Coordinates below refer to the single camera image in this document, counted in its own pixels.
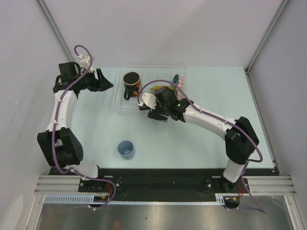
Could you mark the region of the yellow round plate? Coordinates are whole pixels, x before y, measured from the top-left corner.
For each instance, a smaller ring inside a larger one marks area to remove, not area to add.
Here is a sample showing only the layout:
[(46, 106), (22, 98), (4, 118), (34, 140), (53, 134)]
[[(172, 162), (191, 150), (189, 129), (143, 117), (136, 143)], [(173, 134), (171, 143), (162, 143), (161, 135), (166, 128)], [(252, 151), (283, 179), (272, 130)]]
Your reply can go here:
[(156, 90), (161, 89), (163, 87), (165, 87), (165, 86), (155, 86), (155, 87), (151, 87), (150, 90), (151, 91), (156, 91)]

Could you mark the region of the black skull mug red inside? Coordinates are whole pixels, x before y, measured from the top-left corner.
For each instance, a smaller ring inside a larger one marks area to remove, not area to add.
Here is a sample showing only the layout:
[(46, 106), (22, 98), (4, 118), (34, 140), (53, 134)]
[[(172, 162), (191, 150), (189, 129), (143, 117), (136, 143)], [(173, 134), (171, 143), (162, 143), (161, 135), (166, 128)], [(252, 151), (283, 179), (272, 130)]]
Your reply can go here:
[(137, 97), (142, 88), (141, 77), (137, 72), (128, 72), (123, 76), (123, 84), (125, 87), (124, 99), (129, 100), (131, 97)]

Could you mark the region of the blue triangle pattern bowl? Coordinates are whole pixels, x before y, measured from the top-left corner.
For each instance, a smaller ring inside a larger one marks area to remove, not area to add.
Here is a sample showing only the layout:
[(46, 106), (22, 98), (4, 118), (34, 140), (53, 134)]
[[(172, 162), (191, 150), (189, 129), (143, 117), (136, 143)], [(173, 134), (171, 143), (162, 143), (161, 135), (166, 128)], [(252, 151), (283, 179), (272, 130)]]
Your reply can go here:
[(172, 83), (176, 84), (178, 87), (180, 87), (181, 89), (184, 89), (184, 79), (179, 76), (178, 74), (176, 74), (173, 79), (172, 79)]

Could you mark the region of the light blue cup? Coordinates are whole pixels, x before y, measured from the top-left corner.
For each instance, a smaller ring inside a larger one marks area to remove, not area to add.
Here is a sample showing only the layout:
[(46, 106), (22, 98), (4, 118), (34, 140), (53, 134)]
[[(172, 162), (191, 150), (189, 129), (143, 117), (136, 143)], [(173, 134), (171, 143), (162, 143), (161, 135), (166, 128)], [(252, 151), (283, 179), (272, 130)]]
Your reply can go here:
[(131, 160), (134, 157), (134, 145), (132, 142), (125, 140), (119, 143), (118, 153), (126, 160)]

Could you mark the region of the black yellow square plate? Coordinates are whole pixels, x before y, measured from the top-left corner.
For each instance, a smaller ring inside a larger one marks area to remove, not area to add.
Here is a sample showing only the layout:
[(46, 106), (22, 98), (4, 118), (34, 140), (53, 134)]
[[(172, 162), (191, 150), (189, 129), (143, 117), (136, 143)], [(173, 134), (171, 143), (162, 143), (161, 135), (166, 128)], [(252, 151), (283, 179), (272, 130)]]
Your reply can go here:
[(138, 106), (138, 108), (139, 108), (140, 111), (144, 111), (144, 110), (149, 109), (149, 107), (146, 106), (146, 105), (144, 105), (144, 106)]

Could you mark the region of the brown lattice pattern bowl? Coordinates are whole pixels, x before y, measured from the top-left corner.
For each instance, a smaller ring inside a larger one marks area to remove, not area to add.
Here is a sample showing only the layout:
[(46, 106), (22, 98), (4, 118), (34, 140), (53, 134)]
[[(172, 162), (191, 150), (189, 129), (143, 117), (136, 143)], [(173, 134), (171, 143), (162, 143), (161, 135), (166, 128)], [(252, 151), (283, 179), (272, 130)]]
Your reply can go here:
[(186, 98), (186, 97), (183, 95), (183, 93), (182, 93), (181, 91), (179, 91), (178, 89), (176, 90), (176, 96), (177, 96), (177, 99), (178, 99), (179, 101)]

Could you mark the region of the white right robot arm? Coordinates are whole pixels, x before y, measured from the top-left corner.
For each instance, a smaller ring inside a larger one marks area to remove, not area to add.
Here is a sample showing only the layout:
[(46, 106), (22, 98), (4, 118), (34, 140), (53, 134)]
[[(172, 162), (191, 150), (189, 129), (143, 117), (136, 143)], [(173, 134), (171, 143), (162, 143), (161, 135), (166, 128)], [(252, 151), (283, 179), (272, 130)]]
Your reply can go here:
[(166, 122), (170, 117), (175, 121), (194, 124), (216, 134), (225, 141), (228, 157), (221, 186), (226, 192), (238, 188), (238, 179), (256, 150), (259, 139), (245, 117), (230, 119), (204, 110), (184, 96), (179, 100), (174, 92), (164, 86), (154, 93), (144, 93), (139, 107), (149, 109), (148, 117)]

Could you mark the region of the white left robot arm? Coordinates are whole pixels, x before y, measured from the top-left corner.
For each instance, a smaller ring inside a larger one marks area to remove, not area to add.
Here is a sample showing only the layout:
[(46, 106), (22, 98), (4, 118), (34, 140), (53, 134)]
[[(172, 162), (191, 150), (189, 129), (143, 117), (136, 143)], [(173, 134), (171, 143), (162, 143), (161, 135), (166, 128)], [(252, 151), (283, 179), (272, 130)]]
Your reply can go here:
[(71, 124), (82, 90), (103, 92), (114, 85), (104, 77), (101, 69), (92, 69), (89, 56), (79, 63), (61, 63), (59, 70), (53, 87), (53, 113), (46, 131), (37, 135), (38, 144), (49, 166), (60, 167), (64, 173), (79, 174), (83, 180), (90, 179), (89, 186), (97, 192), (102, 191), (106, 180), (98, 175), (99, 167), (84, 157), (83, 147), (72, 132)]

